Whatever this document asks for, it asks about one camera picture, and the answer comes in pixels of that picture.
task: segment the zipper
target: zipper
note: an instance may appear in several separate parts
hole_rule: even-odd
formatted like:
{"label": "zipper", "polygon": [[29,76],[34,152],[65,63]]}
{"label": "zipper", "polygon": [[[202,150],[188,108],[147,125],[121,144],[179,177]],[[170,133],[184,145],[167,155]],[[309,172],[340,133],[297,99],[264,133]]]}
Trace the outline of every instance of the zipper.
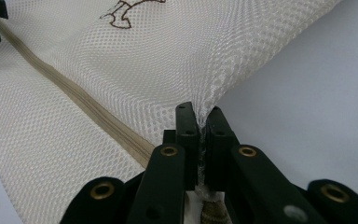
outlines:
{"label": "zipper", "polygon": [[98,126],[114,138],[130,155],[144,168],[155,148],[139,134],[113,116],[103,106],[96,102],[88,93],[81,89],[74,81],[65,77],[51,65],[34,55],[20,39],[18,39],[1,21],[1,34],[20,53],[20,55],[42,76],[52,81],[71,100],[79,106]]}

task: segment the white mesh fabric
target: white mesh fabric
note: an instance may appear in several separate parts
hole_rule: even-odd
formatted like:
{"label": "white mesh fabric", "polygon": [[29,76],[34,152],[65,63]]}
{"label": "white mesh fabric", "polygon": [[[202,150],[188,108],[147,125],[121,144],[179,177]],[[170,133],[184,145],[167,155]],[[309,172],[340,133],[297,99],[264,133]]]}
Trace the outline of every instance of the white mesh fabric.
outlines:
{"label": "white mesh fabric", "polygon": [[130,29],[112,26],[109,15],[98,20],[118,0],[64,2],[13,1],[7,25],[38,57],[158,145],[162,131],[174,128],[176,105],[192,101],[202,126],[226,91],[338,0],[145,1],[125,15]]}
{"label": "white mesh fabric", "polygon": [[0,44],[0,177],[24,223],[58,223],[100,176],[143,168],[5,39]]}

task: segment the brass grommet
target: brass grommet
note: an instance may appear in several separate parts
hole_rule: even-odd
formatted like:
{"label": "brass grommet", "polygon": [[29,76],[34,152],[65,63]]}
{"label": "brass grommet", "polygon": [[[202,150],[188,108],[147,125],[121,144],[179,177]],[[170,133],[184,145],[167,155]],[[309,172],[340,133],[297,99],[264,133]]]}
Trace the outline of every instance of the brass grommet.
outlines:
{"label": "brass grommet", "polygon": [[345,191],[332,184],[322,186],[321,192],[324,196],[337,203],[345,203],[350,200],[350,196]]}
{"label": "brass grommet", "polygon": [[101,200],[111,196],[114,192],[115,186],[108,181],[104,181],[94,186],[89,192],[89,195],[95,200]]}
{"label": "brass grommet", "polygon": [[251,147],[240,147],[238,151],[245,157],[253,157],[257,154],[257,152]]}
{"label": "brass grommet", "polygon": [[160,152],[163,156],[170,157],[178,154],[178,149],[176,147],[164,147]]}

